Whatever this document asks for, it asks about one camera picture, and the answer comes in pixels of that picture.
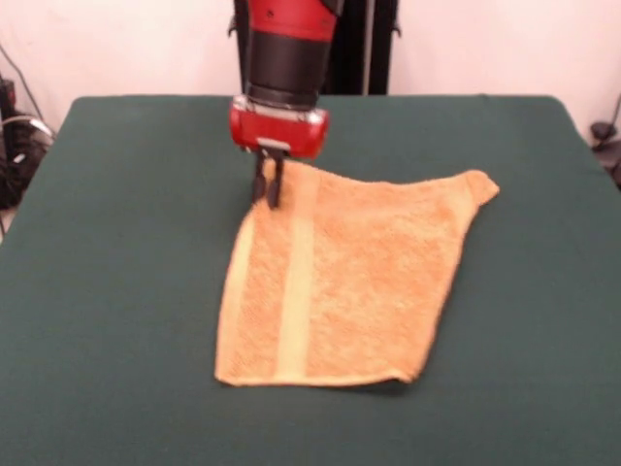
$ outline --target green table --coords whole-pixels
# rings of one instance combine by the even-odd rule
[[[253,159],[226,98],[81,99],[0,248],[2,465],[618,465],[621,197],[549,98],[325,98],[317,165],[476,168],[477,217],[410,387],[213,379]]]

